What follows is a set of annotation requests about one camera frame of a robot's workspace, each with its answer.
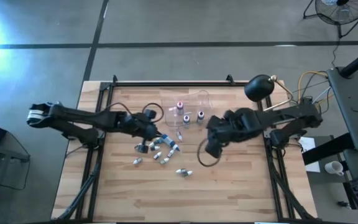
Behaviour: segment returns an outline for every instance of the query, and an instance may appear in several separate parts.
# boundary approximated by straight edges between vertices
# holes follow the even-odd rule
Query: gray floor
[[[307,3],[111,0],[100,42],[335,41],[334,26],[318,18],[301,19]],[[0,1],[0,44],[92,43],[101,5],[102,0]],[[344,40],[358,40],[358,26]],[[222,80],[227,74],[248,80],[265,73],[278,75],[295,91],[301,73],[332,67],[334,48],[99,49],[90,80],[111,80],[112,75],[120,80]],[[28,127],[25,119],[32,103],[59,100],[76,106],[89,53],[89,49],[0,50],[0,127],[14,134],[32,159],[25,190],[0,187],[0,214],[4,213],[0,223],[50,218],[67,141],[54,130]],[[336,55],[336,65],[346,65],[358,56],[358,46],[340,46]],[[311,83],[321,81],[316,77]],[[306,94],[316,97],[327,87],[325,83]],[[324,123],[308,130],[308,135],[346,132],[335,99],[329,103]],[[17,171],[21,177],[25,172]],[[22,184],[15,175],[6,181],[18,187]],[[311,188],[320,218],[350,221],[349,211],[335,206],[339,198],[345,200],[337,185],[311,179]],[[352,222],[358,223],[358,217]]]

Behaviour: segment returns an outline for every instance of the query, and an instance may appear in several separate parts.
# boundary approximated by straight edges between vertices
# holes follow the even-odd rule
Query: wooden table
[[[94,111],[99,84],[100,82],[84,83],[78,109]],[[132,112],[138,112],[147,103],[161,104],[162,96],[188,95],[200,90],[208,91],[214,112],[219,117],[228,109],[257,109],[256,103],[246,98],[243,87],[122,87],[114,88],[112,101],[124,103]],[[286,98],[281,88],[276,88],[271,95],[273,105]],[[158,108],[151,108],[159,113]],[[117,105],[111,110],[124,109]],[[157,127],[161,133],[167,133],[177,140],[164,120],[158,122]],[[134,146],[141,142],[141,138],[121,133],[108,134],[94,221],[277,221],[262,136],[230,144],[224,148],[220,163],[207,168],[199,164],[196,158],[198,144],[206,137],[206,129],[191,133],[182,131],[182,134],[181,153],[175,154],[164,166],[155,162],[151,153],[140,155],[134,151]],[[70,142],[68,151],[79,145],[79,142]],[[166,156],[168,151],[168,147],[163,145],[163,155]],[[139,166],[134,166],[132,163],[139,156],[144,161]],[[80,149],[66,158],[52,217],[59,216],[78,193],[85,157],[86,149]],[[213,161],[206,153],[201,158],[205,163]],[[292,192],[307,211],[316,217],[299,148],[288,147],[284,161]],[[180,177],[175,171],[181,168],[192,170],[193,175]],[[86,197],[84,216],[88,210],[88,201],[89,197]]]

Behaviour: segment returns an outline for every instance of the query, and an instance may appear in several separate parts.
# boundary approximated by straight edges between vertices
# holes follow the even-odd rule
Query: cup
[[[332,161],[327,163],[324,166],[324,169],[327,171],[328,174],[336,174],[336,175],[340,175],[343,176],[343,166],[340,162],[338,161]]]

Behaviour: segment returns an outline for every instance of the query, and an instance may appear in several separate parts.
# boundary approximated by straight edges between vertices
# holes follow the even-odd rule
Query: paper
[[[314,144],[314,138],[301,137],[299,139],[299,143],[303,147],[302,153],[307,152],[310,149],[314,149],[316,147],[316,145]],[[312,164],[306,165],[306,171],[320,172],[320,165],[318,164],[318,162],[314,162]]]

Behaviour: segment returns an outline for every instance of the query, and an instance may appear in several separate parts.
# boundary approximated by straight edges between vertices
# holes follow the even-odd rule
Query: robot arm
[[[66,108],[62,104],[33,104],[30,107],[27,124],[33,128],[53,128],[62,132],[66,138],[76,137],[82,144],[91,147],[98,145],[100,129],[109,133],[125,133],[132,137],[141,137],[151,141],[161,136],[157,127],[151,122],[156,116],[153,110],[145,110],[144,113],[129,113],[126,111],[103,110],[92,113],[82,110]],[[90,124],[94,128],[83,129],[72,122]]]
[[[309,99],[299,105],[280,110],[254,111],[240,108],[235,112],[228,110],[223,118],[212,116],[207,124],[208,144],[205,151],[219,158],[222,147],[230,142],[242,142],[260,135],[274,124],[288,123],[282,129],[270,132],[272,146],[280,147],[288,143],[290,136],[305,128],[317,128],[323,119]]]

